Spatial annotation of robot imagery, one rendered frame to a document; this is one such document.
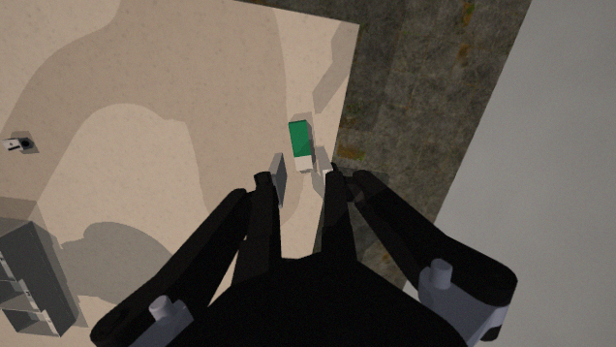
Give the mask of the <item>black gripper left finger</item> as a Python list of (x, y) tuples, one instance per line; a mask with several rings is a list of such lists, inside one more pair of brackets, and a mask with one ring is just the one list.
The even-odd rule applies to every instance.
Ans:
[(268, 172), (254, 175), (256, 191), (229, 192), (155, 276), (97, 322), (91, 341), (166, 347), (208, 307), (238, 251), (218, 330), (227, 347), (264, 347), (287, 177), (283, 152), (275, 153)]

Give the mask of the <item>grey three-compartment bin rack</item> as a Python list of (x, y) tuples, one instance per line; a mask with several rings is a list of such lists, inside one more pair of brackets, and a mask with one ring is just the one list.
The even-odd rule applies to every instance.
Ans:
[(75, 323), (32, 221), (0, 217), (0, 280), (0, 308), (16, 333), (61, 337)]

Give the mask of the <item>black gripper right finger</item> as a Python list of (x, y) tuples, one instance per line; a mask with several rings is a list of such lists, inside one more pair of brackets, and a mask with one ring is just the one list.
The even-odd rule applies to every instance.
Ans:
[(325, 337), (345, 347), (355, 345), (366, 329), (347, 203), (352, 202), (417, 290), (420, 303), (447, 320), (468, 347), (495, 340), (518, 282), (513, 271), (445, 235), (372, 173), (343, 176), (324, 146), (317, 154), (324, 190), (317, 304)]

